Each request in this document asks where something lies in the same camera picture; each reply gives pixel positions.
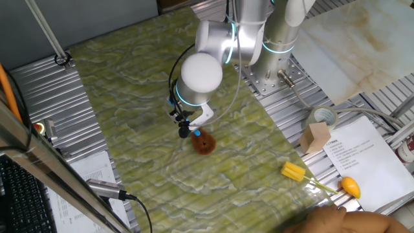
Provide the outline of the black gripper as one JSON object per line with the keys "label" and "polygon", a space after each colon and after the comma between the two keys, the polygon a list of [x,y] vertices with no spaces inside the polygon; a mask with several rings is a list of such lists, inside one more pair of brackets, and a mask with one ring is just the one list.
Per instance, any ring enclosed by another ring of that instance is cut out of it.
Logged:
{"label": "black gripper", "polygon": [[190,125],[190,120],[188,117],[190,116],[189,111],[179,111],[179,110],[172,110],[168,113],[169,117],[178,125],[180,128],[185,128]]}

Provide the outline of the bare human hand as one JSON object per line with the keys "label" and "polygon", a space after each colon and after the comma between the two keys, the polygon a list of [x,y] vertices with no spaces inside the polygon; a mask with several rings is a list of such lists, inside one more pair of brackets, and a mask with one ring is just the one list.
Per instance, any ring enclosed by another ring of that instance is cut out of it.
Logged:
{"label": "bare human hand", "polygon": [[373,212],[348,212],[343,206],[317,206],[283,233],[410,233],[396,219]]}

